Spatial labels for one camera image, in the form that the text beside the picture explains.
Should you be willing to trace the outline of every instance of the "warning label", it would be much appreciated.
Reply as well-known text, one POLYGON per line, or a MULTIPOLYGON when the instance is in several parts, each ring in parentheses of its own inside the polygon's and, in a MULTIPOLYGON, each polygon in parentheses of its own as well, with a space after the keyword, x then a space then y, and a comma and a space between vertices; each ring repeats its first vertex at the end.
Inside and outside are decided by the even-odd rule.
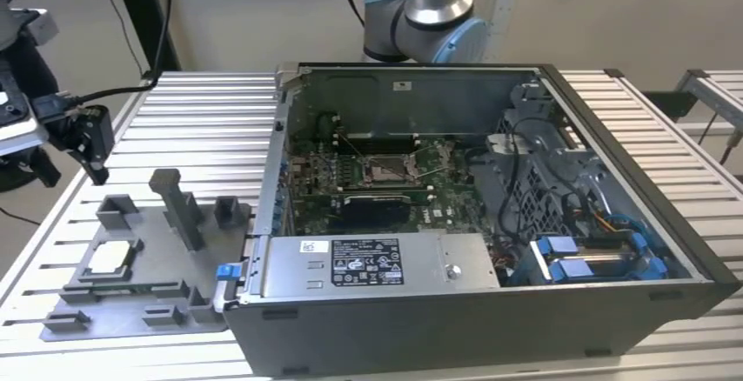
POLYGON ((333 240, 332 249, 334 286, 404 283, 397 239, 333 240))

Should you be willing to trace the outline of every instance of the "circuit board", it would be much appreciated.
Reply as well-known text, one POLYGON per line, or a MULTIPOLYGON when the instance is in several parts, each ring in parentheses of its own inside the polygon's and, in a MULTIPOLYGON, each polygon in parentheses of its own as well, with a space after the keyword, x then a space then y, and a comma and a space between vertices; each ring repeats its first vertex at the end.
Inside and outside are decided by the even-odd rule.
POLYGON ((309 143, 296 147, 290 205, 297 235, 492 233, 467 170, 469 149, 451 139, 419 138, 401 154, 342 154, 332 145, 309 143))

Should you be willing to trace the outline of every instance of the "metal workbench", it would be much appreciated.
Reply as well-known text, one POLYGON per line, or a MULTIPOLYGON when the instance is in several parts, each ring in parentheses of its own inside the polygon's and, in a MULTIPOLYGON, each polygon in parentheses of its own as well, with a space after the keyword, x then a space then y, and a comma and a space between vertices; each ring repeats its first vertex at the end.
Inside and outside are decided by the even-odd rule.
MULTIPOLYGON (((564 71, 595 114, 693 228, 743 278, 743 188, 624 78, 564 71)), ((0 376, 21 379, 238 379, 250 377, 229 331, 74 342, 38 340, 97 227, 105 194, 157 204, 146 182, 177 167, 200 200, 257 203, 273 119, 270 74, 172 73, 126 103, 114 124, 110 179, 78 173, 0 283, 0 376)), ((338 379, 743 379, 743 292, 693 321, 665 324, 619 358, 509 364, 338 379)))
POLYGON ((689 70, 676 89, 691 92, 733 128, 743 130, 743 70, 689 70))

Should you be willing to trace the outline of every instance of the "motherboard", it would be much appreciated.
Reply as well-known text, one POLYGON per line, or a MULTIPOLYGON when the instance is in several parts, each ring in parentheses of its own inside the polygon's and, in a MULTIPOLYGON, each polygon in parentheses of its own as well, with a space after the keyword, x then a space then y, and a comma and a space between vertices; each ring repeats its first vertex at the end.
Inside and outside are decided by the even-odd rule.
POLYGON ((444 231, 492 233, 467 157, 453 137, 373 139, 333 134, 290 157, 296 235, 444 231))

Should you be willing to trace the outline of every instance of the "robotic arm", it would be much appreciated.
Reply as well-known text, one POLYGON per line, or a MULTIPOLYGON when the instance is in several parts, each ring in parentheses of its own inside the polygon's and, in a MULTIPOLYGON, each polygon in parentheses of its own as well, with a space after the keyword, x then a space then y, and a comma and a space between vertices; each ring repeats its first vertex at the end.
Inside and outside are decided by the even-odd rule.
POLYGON ((40 147, 49 142, 102 184, 113 145, 109 112, 102 105, 80 107, 58 93, 36 49, 56 33, 45 10, 10 10, 0 0, 0 165, 25 170, 53 187, 60 174, 40 147))
POLYGON ((364 0, 364 55, 378 62, 475 63, 488 24, 475 0, 364 0))

